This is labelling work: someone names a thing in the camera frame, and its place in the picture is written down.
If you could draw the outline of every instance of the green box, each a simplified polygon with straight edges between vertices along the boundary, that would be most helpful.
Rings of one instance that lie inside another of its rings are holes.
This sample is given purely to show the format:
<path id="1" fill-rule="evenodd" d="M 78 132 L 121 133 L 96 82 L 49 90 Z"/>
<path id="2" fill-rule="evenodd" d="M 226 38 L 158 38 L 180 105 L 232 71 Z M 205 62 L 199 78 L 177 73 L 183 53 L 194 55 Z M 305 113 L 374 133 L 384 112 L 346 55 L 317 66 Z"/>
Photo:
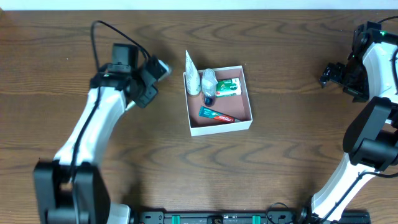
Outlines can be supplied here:
<path id="1" fill-rule="evenodd" d="M 239 78 L 217 80 L 216 97 L 235 96 L 242 94 Z"/>

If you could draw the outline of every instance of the wood grain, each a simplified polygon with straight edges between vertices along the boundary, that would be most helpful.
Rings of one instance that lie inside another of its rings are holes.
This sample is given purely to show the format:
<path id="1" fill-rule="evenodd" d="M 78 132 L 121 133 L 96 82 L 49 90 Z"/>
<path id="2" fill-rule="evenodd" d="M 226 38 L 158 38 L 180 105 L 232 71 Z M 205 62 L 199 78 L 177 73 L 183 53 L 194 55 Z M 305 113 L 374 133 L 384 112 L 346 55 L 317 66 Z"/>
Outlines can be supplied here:
<path id="1" fill-rule="evenodd" d="M 397 11 L 53 11 L 0 18 L 1 223 L 38 223 L 32 170 L 51 159 L 83 111 L 95 66 L 89 26 L 115 25 L 174 68 L 146 109 L 116 125 L 102 174 L 111 198 L 167 210 L 291 207 L 336 169 L 346 128 L 364 104 L 317 79 L 345 62 L 356 26 Z M 398 22 L 385 30 L 397 32 Z M 111 44 L 97 31 L 101 63 Z M 183 88 L 185 49 L 198 69 L 243 65 L 250 130 L 192 138 Z M 398 180 L 373 179 L 349 204 L 373 223 L 398 219 Z"/>

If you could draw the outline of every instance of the white bottle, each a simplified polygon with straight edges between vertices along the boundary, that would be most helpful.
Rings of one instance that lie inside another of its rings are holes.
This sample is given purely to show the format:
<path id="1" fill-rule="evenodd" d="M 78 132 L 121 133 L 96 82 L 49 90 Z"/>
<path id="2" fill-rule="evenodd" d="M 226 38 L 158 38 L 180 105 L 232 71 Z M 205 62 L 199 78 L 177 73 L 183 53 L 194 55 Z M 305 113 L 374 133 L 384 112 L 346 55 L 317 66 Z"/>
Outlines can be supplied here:
<path id="1" fill-rule="evenodd" d="M 189 95 L 197 96 L 200 93 L 200 77 L 197 68 L 193 64 L 188 51 L 185 51 L 185 84 Z"/>

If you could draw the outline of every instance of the white box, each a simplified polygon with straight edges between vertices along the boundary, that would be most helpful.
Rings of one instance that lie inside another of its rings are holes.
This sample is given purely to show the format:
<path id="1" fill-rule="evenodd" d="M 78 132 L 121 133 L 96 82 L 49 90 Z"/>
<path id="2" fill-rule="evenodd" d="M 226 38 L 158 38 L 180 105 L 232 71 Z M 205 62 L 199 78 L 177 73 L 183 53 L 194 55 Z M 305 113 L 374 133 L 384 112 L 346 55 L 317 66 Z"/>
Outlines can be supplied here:
<path id="1" fill-rule="evenodd" d="M 225 133 L 228 131 L 246 130 L 249 129 L 253 121 L 248 89 L 246 88 L 246 82 L 244 81 L 243 67 L 235 66 L 216 68 L 213 70 L 216 72 L 216 78 L 218 80 L 239 78 L 239 81 L 241 82 L 242 94 L 238 96 L 226 96 L 216 98 L 215 104 L 213 106 L 206 107 L 214 111 L 238 118 L 242 122 L 224 123 L 215 119 L 199 116 L 199 110 L 201 106 L 205 106 L 201 95 L 202 93 L 200 93 L 200 95 L 196 97 L 188 95 L 187 87 L 185 84 L 184 72 L 183 79 L 185 89 L 185 101 L 187 103 L 187 112 L 191 136 L 201 136 L 204 134 L 216 134 Z M 198 72 L 201 76 L 204 70 L 200 70 Z"/>

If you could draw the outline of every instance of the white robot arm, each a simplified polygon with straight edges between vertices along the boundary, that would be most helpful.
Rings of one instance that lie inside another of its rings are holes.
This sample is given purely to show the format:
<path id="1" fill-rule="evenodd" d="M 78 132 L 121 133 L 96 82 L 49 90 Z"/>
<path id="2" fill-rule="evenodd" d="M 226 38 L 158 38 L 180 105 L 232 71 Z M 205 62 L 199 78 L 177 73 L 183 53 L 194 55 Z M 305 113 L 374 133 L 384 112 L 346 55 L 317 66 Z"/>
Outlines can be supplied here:
<path id="1" fill-rule="evenodd" d="M 318 218 L 338 221 L 351 199 L 374 177 L 361 174 L 378 174 L 397 163 L 395 134 L 381 131 L 384 123 L 395 126 L 398 118 L 397 43 L 398 36 L 381 30 L 380 24 L 361 25 L 354 32 L 348 64 L 329 64 L 320 79 L 322 87 L 328 80 L 343 85 L 354 101 L 371 101 L 345 134 L 345 153 L 337 170 L 311 199 L 312 213 Z"/>
<path id="2" fill-rule="evenodd" d="M 102 21 L 93 23 L 92 34 L 98 22 L 125 36 Z M 133 106 L 145 108 L 157 94 L 154 83 L 171 74 L 165 63 L 135 44 L 114 44 L 113 62 L 101 68 L 96 60 L 98 73 L 90 80 L 87 104 L 72 135 L 52 162 L 39 161 L 36 165 L 34 180 L 41 223 L 130 222 L 131 209 L 110 202 L 99 166 L 120 117 Z M 141 67 L 137 67 L 139 51 L 146 60 Z M 62 187 L 68 183 L 72 190 Z"/>

